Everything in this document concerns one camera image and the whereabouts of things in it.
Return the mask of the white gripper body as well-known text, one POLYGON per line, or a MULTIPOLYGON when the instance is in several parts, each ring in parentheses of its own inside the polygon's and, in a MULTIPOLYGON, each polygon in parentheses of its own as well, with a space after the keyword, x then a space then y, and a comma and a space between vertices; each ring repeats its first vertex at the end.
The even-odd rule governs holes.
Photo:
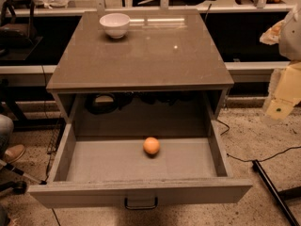
POLYGON ((291 61, 281 72, 274 97, 292 106, 301 102, 301 62, 291 61))

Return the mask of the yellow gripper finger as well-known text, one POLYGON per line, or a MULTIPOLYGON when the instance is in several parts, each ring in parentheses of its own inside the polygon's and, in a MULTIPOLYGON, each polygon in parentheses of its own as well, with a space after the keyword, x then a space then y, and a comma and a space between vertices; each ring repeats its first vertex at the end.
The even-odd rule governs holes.
POLYGON ((267 29, 260 37, 260 42, 268 45, 274 45, 279 42, 279 35, 284 21, 281 20, 267 29))
POLYGON ((293 105, 282 100, 271 100, 265 108, 265 114, 273 120, 284 120, 293 111, 293 105))

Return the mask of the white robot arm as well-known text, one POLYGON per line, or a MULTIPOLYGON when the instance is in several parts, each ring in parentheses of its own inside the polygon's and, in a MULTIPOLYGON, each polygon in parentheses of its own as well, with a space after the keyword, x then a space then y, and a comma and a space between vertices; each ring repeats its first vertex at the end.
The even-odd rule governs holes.
POLYGON ((301 9, 293 8, 261 35, 260 42, 277 43, 279 53, 290 60, 284 69, 272 72, 262 107, 263 121, 283 121, 301 102, 301 9))

